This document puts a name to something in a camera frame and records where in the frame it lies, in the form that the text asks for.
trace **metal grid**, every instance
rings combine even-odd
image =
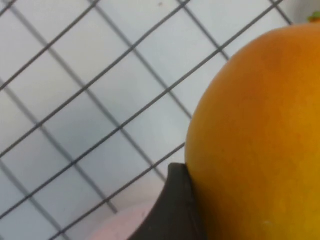
[[[243,29],[241,29],[238,33],[236,33],[233,37],[227,40],[223,45],[219,45],[215,39],[210,35],[210,33],[206,30],[206,28],[200,23],[197,17],[190,11],[188,8],[188,3],[191,0],[181,1],[176,0],[179,3],[179,6],[174,9],[169,15],[163,18],[160,22],[158,22],[155,26],[153,26],[149,31],[147,31],[139,40],[135,43],[131,43],[123,32],[117,27],[117,25],[111,20],[111,18],[97,5],[100,0],[88,0],[90,2],[90,7],[88,7],[78,18],[76,18],[69,26],[67,26],[58,36],[56,36],[52,41],[46,42],[44,37],[41,36],[39,32],[37,32],[36,28],[23,16],[21,12],[17,8],[15,8],[14,3],[17,0],[12,0],[10,2],[3,2],[5,4],[5,8],[0,11],[0,17],[6,11],[11,11],[15,17],[25,26],[26,29],[37,39],[37,41],[43,46],[43,49],[39,51],[33,58],[31,58],[21,69],[19,69],[12,77],[4,81],[0,79],[0,92],[5,91],[8,96],[13,100],[13,102],[17,105],[17,107],[23,112],[23,114],[34,124],[34,127],[31,128],[27,133],[22,135],[17,141],[12,143],[8,148],[6,148],[3,152],[0,153],[0,169],[3,173],[8,177],[8,179],[19,189],[19,191],[24,195],[24,198],[19,202],[10,207],[7,211],[5,211],[2,215],[0,215],[0,220],[9,215],[12,211],[18,208],[26,201],[30,201],[31,204],[52,224],[52,226],[57,230],[57,234],[52,236],[50,240],[54,240],[59,236],[62,236],[65,240],[69,240],[70,238],[66,235],[66,232],[71,229],[73,226],[81,222],[87,216],[89,216],[94,211],[98,210],[103,205],[107,205],[114,213],[117,212],[116,207],[111,203],[111,200],[121,193],[123,190],[128,188],[130,185],[135,183],[137,180],[145,176],[150,171],[154,171],[157,176],[165,181],[165,176],[157,169],[161,163],[167,160],[169,157],[174,155],[180,149],[185,146],[185,143],[179,145],[177,148],[169,152],[162,159],[159,159],[156,163],[153,163],[151,159],[147,156],[147,154],[142,150],[142,148],[130,137],[130,135],[124,130],[124,127],[128,125],[131,121],[136,119],[139,115],[141,115],[144,111],[150,108],[153,104],[163,98],[165,95],[169,95],[174,102],[179,106],[179,108],[184,112],[184,114],[191,119],[191,113],[187,110],[187,108],[179,101],[179,99],[175,96],[173,92],[171,92],[175,87],[181,84],[185,79],[187,79],[190,75],[192,75],[195,71],[201,68],[204,64],[206,64],[209,60],[211,60],[217,54],[222,54],[222,56],[229,60],[229,56],[225,53],[224,49],[230,45],[234,40],[236,40],[240,35],[242,35],[246,30],[248,30],[252,25],[258,22],[261,18],[263,18],[266,14],[268,14],[271,10],[276,9],[279,14],[283,17],[283,19],[287,22],[288,25],[291,25],[291,20],[286,16],[286,14],[279,8],[279,4],[283,2],[283,0],[270,0],[270,7],[263,11],[259,16],[253,19],[248,25],[246,25]],[[179,11],[185,11],[186,14],[193,20],[193,22],[198,26],[198,28],[202,31],[202,33],[208,38],[208,40],[216,47],[217,50],[209,54],[205,59],[198,63],[193,69],[191,69],[188,73],[186,73],[183,77],[178,79],[172,85],[167,85],[165,81],[156,73],[156,71],[151,67],[151,65],[147,62],[147,60],[139,53],[137,50],[137,46],[141,44],[151,33],[153,33],[156,29],[158,29],[161,25],[163,25],[166,21],[172,18]],[[68,33],[81,19],[83,19],[90,11],[97,11],[97,13],[105,20],[106,24],[108,24],[114,32],[123,40],[123,42],[128,46],[128,50],[125,51],[118,59],[116,59],[112,64],[106,67],[101,73],[99,73],[95,78],[93,78],[89,83],[84,84],[83,81],[77,76],[77,74],[68,66],[68,64],[59,56],[59,54],[53,50],[51,47],[61,39],[65,34]],[[31,64],[33,64],[40,56],[44,53],[48,52],[57,62],[58,64],[67,72],[67,74],[73,79],[73,81],[78,84],[81,89],[76,92],[73,96],[71,96],[67,101],[65,101],[62,105],[60,105],[57,109],[51,112],[48,116],[46,116],[41,121],[37,121],[35,116],[31,113],[30,110],[24,105],[24,103],[9,89],[7,86],[11,82],[13,82],[22,72],[24,72]],[[151,73],[151,75],[156,79],[156,81],[163,87],[163,92],[155,97],[151,102],[145,105],[142,109],[136,112],[133,116],[127,119],[125,122],[120,124],[113,117],[113,115],[103,106],[100,100],[90,91],[90,87],[95,84],[102,76],[104,76],[108,71],[110,71],[113,67],[115,67],[120,61],[122,61],[129,53],[133,52],[135,56],[141,61],[141,63],[145,66],[145,68]],[[103,113],[103,115],[115,126],[115,129],[98,141],[95,145],[85,151],[78,158],[73,159],[71,155],[64,149],[62,145],[55,140],[55,138],[47,131],[44,127],[44,124],[50,120],[53,116],[55,116],[59,111],[65,108],[68,104],[70,104],[73,100],[75,100],[79,95],[85,93],[89,96],[89,98],[95,103],[98,109]],[[28,192],[27,189],[23,186],[23,184],[14,176],[14,174],[7,168],[7,166],[2,162],[1,158],[8,154],[12,149],[14,149],[17,145],[19,145],[23,140],[25,140],[28,136],[30,136],[36,130],[40,130],[45,137],[49,140],[49,142],[58,150],[62,156],[69,162],[69,164],[63,168],[61,171],[56,173],[38,188],[33,190],[32,192]],[[128,140],[128,142],[136,149],[136,151],[141,155],[141,157],[146,161],[149,167],[139,174],[137,177],[129,181],[127,184],[122,186],[120,189],[115,191],[113,194],[106,196],[103,191],[95,184],[95,182],[82,170],[82,168],[77,165],[83,158],[89,155],[93,150],[103,144],[105,141],[110,139],[117,132],[121,132],[123,136]],[[36,193],[45,188],[48,184],[54,181],[56,178],[61,176],[64,172],[74,167],[76,171],[87,181],[87,183],[91,186],[91,188],[100,196],[101,202],[90,209],[88,212],[83,214],[77,220],[69,224],[68,226],[61,228],[59,224],[54,220],[54,218],[33,198]]]

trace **grid line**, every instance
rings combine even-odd
[[[150,171],[152,171],[153,169],[155,169],[156,167],[158,167],[160,164],[162,164],[165,160],[167,160],[168,158],[170,158],[172,155],[174,155],[176,152],[178,152],[180,149],[182,149],[186,144],[182,143],[180,144],[178,147],[176,147],[174,150],[172,150],[171,152],[169,152],[166,156],[164,156],[163,158],[161,158],[160,160],[158,160],[155,164],[153,164],[152,166],[150,166],[149,168],[147,168],[145,171],[143,171],[142,173],[140,173],[138,176],[136,176],[134,179],[132,179],[131,181],[129,181],[127,184],[125,184],[124,186],[122,186],[121,188],[119,188],[117,191],[115,191],[114,193],[112,193],[110,195],[110,197],[106,198],[105,200],[103,200],[102,202],[100,202],[99,204],[97,204],[95,207],[93,207],[92,209],[90,209],[89,211],[87,211],[85,214],[83,214],[81,217],[79,217],[77,220],[75,220],[74,222],[72,222],[71,224],[69,224],[67,227],[65,227],[63,230],[61,230],[60,232],[58,232],[57,234],[55,234],[54,236],[52,236],[51,238],[49,238],[49,240],[54,240],[56,238],[58,238],[61,234],[66,233],[68,230],[70,230],[72,227],[74,227],[75,225],[77,225],[78,223],[80,223],[83,219],[85,219],[86,217],[88,217],[90,214],[92,214],[93,212],[95,212],[96,210],[98,210],[99,208],[101,208],[105,202],[110,202],[115,196],[117,196],[118,194],[120,194],[121,192],[123,192],[125,189],[127,189],[128,187],[130,187],[132,184],[134,184],[136,181],[138,181],[139,179],[141,179],[143,176],[145,176],[146,174],[148,174]]]
[[[69,24],[58,36],[56,36],[48,45],[39,51],[33,58],[31,58],[25,65],[23,65],[13,76],[11,76],[3,85],[0,86],[0,92],[16,79],[22,72],[24,72],[31,64],[33,64],[39,57],[41,57],[51,46],[59,41],[66,33],[68,33],[77,23],[81,21],[101,0],[94,0],[92,4],[78,16],[71,24]]]
[[[12,0],[10,2],[8,2],[7,4],[5,4],[4,9],[2,9],[0,11],[0,18],[6,13],[6,11],[9,10],[9,8],[11,8],[11,6],[16,2],[17,0]]]
[[[180,5],[183,4],[182,0],[176,0]],[[192,13],[192,11],[189,9],[187,5],[183,5],[183,9],[186,12],[186,14],[192,19],[192,21],[195,23],[195,25],[201,30],[201,32],[209,39],[209,41],[218,49],[220,50],[220,53],[224,57],[225,60],[229,60],[230,57],[228,54],[221,48],[221,46],[217,43],[217,41],[210,35],[210,33],[207,31],[205,26],[198,20],[198,18]]]
[[[17,108],[35,125],[38,123],[37,118],[31,113],[31,111],[24,105],[24,103],[14,94],[10,88],[6,87],[4,89],[5,93],[12,99]],[[67,160],[67,162],[72,163],[74,159],[68,153],[68,151],[62,147],[57,140],[49,133],[49,131],[44,127],[40,127],[39,130],[43,133],[46,139],[51,143],[51,145]],[[103,191],[95,184],[95,182],[85,173],[85,171],[78,165],[74,165],[75,170],[79,173],[79,175],[88,183],[88,185],[98,194],[101,199],[105,199],[107,196],[103,193]],[[117,209],[114,205],[110,204],[108,207],[115,214],[117,213]]]
[[[25,17],[14,7],[12,6],[10,8],[12,13],[18,18],[19,21],[31,32],[31,34],[41,43],[45,44],[44,38],[40,34],[37,33],[37,31],[33,28],[33,26],[25,19]],[[57,61],[59,62],[59,56],[55,55],[55,52],[52,49],[48,50],[49,53],[55,58],[57,57]],[[24,103],[8,88],[6,87],[4,91],[8,94],[8,96],[13,100],[13,102],[16,104],[16,106],[20,109],[20,111],[34,124],[38,124],[39,121],[37,118],[32,114],[32,112],[24,105]],[[50,134],[50,132],[44,127],[41,126],[40,131],[43,133],[43,135],[47,138],[47,140],[53,145],[53,147],[66,159],[69,163],[72,163],[74,161],[73,157],[70,155],[70,153],[61,145],[58,143],[58,141]],[[96,185],[96,183],[91,179],[90,176],[88,176],[85,171],[78,165],[74,166],[75,170],[79,173],[79,175],[87,182],[87,184],[97,193],[97,195],[101,199],[105,199],[107,196],[103,193],[103,191]],[[108,207],[112,210],[112,212],[115,214],[117,213],[117,209],[113,205],[108,205]]]
[[[108,14],[99,7],[99,5],[95,6],[96,12],[102,17],[107,24],[111,27],[111,29],[122,39],[122,41],[131,48],[133,44],[129,41],[129,39],[126,37],[126,35],[120,30],[120,28],[111,20],[111,18],[108,16]],[[140,60],[140,62],[143,64],[143,66],[149,71],[149,73],[155,78],[155,80],[164,88],[166,89],[168,85],[165,83],[165,81],[157,74],[157,72],[151,67],[151,65],[147,62],[147,60],[142,56],[142,54],[134,48],[132,50],[133,54]],[[179,106],[179,108],[184,112],[184,114],[191,119],[192,115],[187,110],[187,108],[182,104],[182,102],[178,99],[178,97],[173,93],[170,92],[169,95],[171,98],[175,101],[175,103]]]
[[[256,22],[258,22],[261,18],[263,18],[266,14],[268,14],[271,10],[273,10],[278,4],[280,4],[283,0],[278,0],[273,5],[268,7],[265,11],[263,11],[259,16],[257,16],[253,21],[251,21],[248,25],[246,25],[242,30],[240,30],[238,33],[236,33],[233,37],[231,37],[227,42],[225,42],[221,49],[226,48],[229,44],[231,44],[235,39],[237,39],[240,35],[242,35],[246,30],[248,30],[252,25],[254,25]],[[219,50],[214,51],[209,56],[207,56],[203,61],[201,61],[198,65],[196,65],[192,70],[190,70],[187,74],[185,74],[182,78],[177,80],[174,84],[172,84],[170,87],[168,87],[165,91],[163,91],[160,95],[158,95],[156,98],[154,98],[150,103],[148,103],[146,106],[144,106],[141,110],[139,110],[137,113],[135,113],[132,117],[130,117],[127,121],[122,123],[119,128],[116,128],[113,130],[110,134],[102,138],[99,142],[97,142],[94,146],[92,146],[90,149],[88,149],[86,152],[84,152],[81,156],[79,156],[74,162],[66,166],[64,169],[62,169],[60,172],[58,172],[56,175],[48,179],[45,183],[43,183],[41,186],[39,186],[37,189],[35,189],[33,192],[30,193],[29,196],[25,197],[24,199],[17,202],[14,206],[12,206],[10,209],[8,209],[5,213],[0,215],[0,220],[8,215],[10,212],[12,212],[15,208],[17,208],[19,205],[21,205],[23,202],[25,202],[28,198],[32,197],[34,194],[39,192],[42,188],[44,188],[46,185],[48,185],[50,182],[52,182],[55,178],[59,177],[61,174],[63,174],[65,171],[67,171],[69,168],[71,168],[74,164],[77,164],[81,159],[83,159],[85,156],[87,156],[89,153],[91,153],[94,149],[96,149],[98,146],[100,146],[102,143],[104,143],[106,140],[108,140],[110,137],[112,137],[114,134],[116,134],[120,129],[124,128],[127,124],[129,124],[133,119],[138,117],[141,113],[143,113],[145,110],[150,108],[154,103],[156,103],[158,100],[160,100],[163,96],[165,96],[168,92],[170,92],[172,89],[174,89],[176,86],[178,86],[180,83],[182,83],[186,78],[188,78],[190,75],[192,75],[195,71],[197,71],[199,68],[201,68],[205,63],[207,63],[210,59],[212,59],[215,55],[219,53]]]
[[[145,40],[150,34],[152,34],[157,28],[159,28],[162,24],[164,24],[167,20],[173,17],[177,12],[179,12],[183,8],[183,5],[178,6],[175,10],[173,10],[169,15],[159,21],[155,26],[153,26],[149,31],[147,31],[135,44],[132,45],[127,51],[125,51],[120,57],[118,57],[113,63],[111,63],[107,68],[105,68],[101,73],[99,73],[95,78],[93,78],[89,83],[87,83],[82,89],[77,91],[73,96],[71,96],[67,101],[61,104],[58,108],[56,108],[52,113],[46,116],[43,120],[41,120],[37,125],[31,128],[28,132],[26,132],[23,136],[21,136],[17,141],[7,147],[2,153],[0,153],[0,158],[10,152],[14,147],[20,144],[24,139],[26,139],[29,135],[31,135],[35,130],[45,124],[49,119],[55,116],[58,112],[64,109],[67,105],[69,105],[74,99],[80,96],[84,91],[90,88],[95,82],[97,82],[102,76],[104,76],[108,71],[110,71],[114,66],[116,66],[121,60],[123,60],[130,52],[133,51],[143,40]],[[6,83],[0,86],[0,90],[6,87]]]
[[[41,36],[39,32],[32,26],[31,23],[28,22],[28,20],[23,16],[22,13],[20,13],[15,7],[11,7],[11,11],[13,14],[21,21],[21,23],[30,31],[30,33],[42,44],[46,45],[46,40]],[[65,61],[59,56],[59,54],[52,48],[48,49],[48,52],[51,54],[51,56],[57,61],[58,64],[68,73],[68,75],[72,78],[72,80],[78,84],[81,88],[85,86],[83,81],[78,77],[75,72],[65,63]],[[112,122],[112,124],[117,128],[119,127],[119,123],[114,118],[114,116],[104,107],[104,105],[98,100],[98,98],[93,94],[90,89],[87,89],[85,91],[89,98],[93,101],[93,103],[97,106],[97,108],[102,112],[104,117],[106,117],[109,121]],[[66,149],[64,149],[58,142],[53,138],[51,134],[42,126],[40,129],[43,128],[43,132],[45,136],[49,139],[49,141],[53,144],[53,146],[68,160],[69,163],[72,163],[74,159],[71,157],[71,155],[68,153]],[[147,156],[147,154],[142,150],[142,148],[132,139],[132,137],[124,130],[121,130],[121,133],[124,135],[124,137],[129,141],[129,143],[135,148],[135,150],[140,154],[140,156],[145,160],[145,162],[151,166],[153,163],[151,159]],[[107,196],[103,193],[103,191],[96,185],[96,183],[89,177],[85,171],[78,165],[74,165],[77,172],[82,176],[82,178],[91,186],[91,188],[100,196],[101,199],[105,199]],[[156,175],[165,182],[165,176],[158,170],[155,169]],[[113,213],[117,213],[117,209],[114,205],[111,203],[108,203],[108,207],[111,208]]]
[[[22,185],[22,183],[14,176],[14,174],[7,168],[7,166],[0,159],[0,170],[6,175],[10,182],[24,195],[28,196],[28,190]],[[60,233],[62,231],[61,226],[56,222],[56,220],[45,210],[44,207],[38,203],[33,197],[29,198],[30,203],[36,208],[36,210]],[[64,232],[62,236],[65,240],[71,240]]]
[[[271,4],[275,3],[275,0],[269,0]],[[292,25],[293,22],[290,20],[290,18],[285,14],[285,12],[281,9],[281,7],[279,5],[277,5],[275,7],[275,9],[279,12],[279,14],[283,17],[284,21],[288,24],[288,25]]]

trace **wire rack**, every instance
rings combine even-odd
[[[161,21],[155,24],[152,28],[150,28],[145,34],[143,34],[137,41],[131,43],[131,41],[126,37],[126,35],[121,31],[121,29],[113,22],[110,16],[99,7],[98,3],[100,0],[88,0],[89,7],[81,13],[70,25],[66,26],[66,28],[58,34],[51,41],[47,42],[46,39],[41,35],[40,32],[31,24],[31,22],[15,7],[17,0],[12,0],[8,2],[3,2],[3,9],[0,11],[0,20],[7,13],[11,12],[27,29],[32,36],[42,45],[42,49],[34,55],[28,62],[26,62],[16,73],[14,73],[8,79],[0,79],[0,94],[5,92],[9,98],[16,104],[17,108],[25,115],[26,118],[29,119],[33,123],[33,127],[29,129],[25,134],[21,135],[16,141],[10,144],[6,149],[4,149],[0,153],[0,170],[3,174],[9,179],[9,181],[23,194],[23,198],[17,202],[13,202],[12,206],[6,209],[0,215],[0,225],[5,218],[8,218],[10,214],[12,214],[17,208],[23,205],[25,202],[29,201],[38,212],[55,228],[56,233],[52,235],[49,239],[65,239],[70,240],[71,238],[68,236],[67,232],[72,227],[79,224],[85,218],[87,218],[90,214],[98,211],[102,206],[107,205],[113,213],[117,213],[118,209],[112,203],[112,199],[114,199],[118,194],[123,192],[125,189],[130,187],[136,181],[147,175],[149,172],[153,171],[157,177],[161,181],[165,181],[165,175],[158,169],[158,166],[177,153],[179,150],[183,149],[185,143],[181,143],[177,145],[175,149],[172,149],[161,159],[151,159],[148,154],[143,150],[143,148],[135,141],[135,139],[125,130],[125,127],[135,120],[138,116],[148,110],[150,107],[155,105],[160,99],[164,96],[169,96],[175,104],[179,107],[179,109],[183,112],[183,114],[191,119],[192,113],[188,110],[187,107],[180,101],[177,95],[172,91],[177,86],[179,86],[184,80],[190,77],[193,73],[195,73],[198,69],[200,69],[203,65],[209,62],[216,55],[221,55],[226,61],[229,60],[228,54],[225,52],[225,48],[228,47],[232,42],[234,42],[237,38],[239,38],[242,34],[244,34],[249,28],[251,28],[254,24],[260,21],[264,16],[266,16],[272,10],[276,10],[280,16],[284,19],[287,25],[291,25],[292,22],[289,17],[282,11],[279,7],[279,4],[283,2],[283,0],[273,1],[270,0],[269,7],[260,13],[256,18],[254,18],[251,22],[249,22],[246,26],[244,26],[240,31],[234,34],[229,40],[227,40],[222,45],[218,44],[218,42],[214,39],[206,27],[199,21],[198,17],[191,11],[188,7],[189,2],[191,0],[176,0],[178,3],[178,7],[176,7],[173,11],[170,12],[166,17],[164,17]],[[67,35],[68,32],[76,26],[83,18],[85,18],[89,12],[96,11],[100,17],[105,21],[107,25],[120,37],[120,39],[127,46],[127,50],[121,54],[114,62],[110,65],[106,66],[106,68],[97,74],[93,79],[89,82],[84,82],[78,75],[74,72],[73,69],[65,62],[65,60],[52,48],[63,36]],[[152,67],[144,56],[138,51],[137,47],[145,41],[153,32],[155,32],[158,28],[160,28],[164,23],[170,20],[173,16],[175,16],[180,11],[184,11],[188,17],[194,22],[194,24],[200,29],[203,35],[209,40],[209,42],[214,46],[215,50],[213,52],[209,52],[207,57],[205,57],[202,61],[200,61],[197,65],[195,65],[192,69],[190,69],[187,73],[185,73],[181,78],[177,79],[173,84],[168,85],[163,78],[157,73],[157,71]],[[24,71],[26,71],[37,59],[39,59],[43,54],[49,53],[55,61],[60,65],[61,68],[69,75],[69,77],[80,87],[80,89],[74,93],[71,97],[69,97],[63,104],[53,110],[50,114],[45,116],[41,120],[37,120],[31,110],[29,110],[24,102],[20,100],[20,98],[10,89],[11,84],[17,79],[19,75],[21,75]],[[147,103],[144,107],[142,107],[139,111],[129,117],[127,120],[123,122],[119,122],[111,112],[104,106],[104,104],[100,101],[100,99],[91,91],[91,86],[93,86],[96,82],[98,82],[105,74],[107,74],[111,69],[113,69],[117,64],[119,64],[123,59],[125,59],[129,54],[134,54],[139,61],[144,65],[147,71],[153,76],[153,78],[159,83],[162,87],[162,92],[154,97],[149,103]],[[92,145],[89,149],[85,149],[85,151],[78,157],[74,158],[65,147],[60,144],[55,137],[50,133],[50,131],[45,127],[45,123],[47,123],[52,117],[57,115],[60,111],[66,108],[70,103],[72,103],[75,99],[77,99],[80,95],[87,95],[91,101],[95,104],[95,106],[99,109],[99,111],[103,114],[103,116],[108,119],[114,126],[114,130],[112,130],[109,134],[105,135],[102,139]],[[10,153],[14,148],[20,145],[25,139],[27,139],[32,133],[35,131],[41,131],[43,135],[47,138],[47,140],[52,144],[52,146],[60,152],[60,154],[66,159],[68,164],[61,169],[59,172],[51,176],[45,182],[43,182],[40,186],[38,186],[33,191],[28,191],[24,186],[24,183],[19,180],[18,177],[10,170],[9,167],[1,160],[8,153]],[[95,149],[101,146],[103,143],[108,141],[112,136],[116,133],[121,133],[123,137],[129,142],[129,144],[136,150],[136,152],[140,155],[142,159],[147,163],[148,167],[139,175],[131,179],[129,182],[124,184],[122,187],[117,189],[112,194],[106,195],[104,191],[95,183],[95,181],[80,167],[79,162],[82,161],[85,157],[90,155]],[[87,184],[96,192],[96,194],[100,197],[100,202],[92,207],[90,210],[83,213],[80,217],[78,217],[73,222],[69,223],[67,226],[62,227],[55,218],[43,207],[34,196],[43,190],[46,186],[52,183],[54,180],[59,178],[69,169],[74,168],[79,175],[87,182]]]

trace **orange fruit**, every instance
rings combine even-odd
[[[320,24],[235,54],[194,113],[185,159],[209,240],[319,240]]]

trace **black rubber holder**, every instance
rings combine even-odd
[[[169,165],[160,197],[129,240],[207,240],[186,165]]]

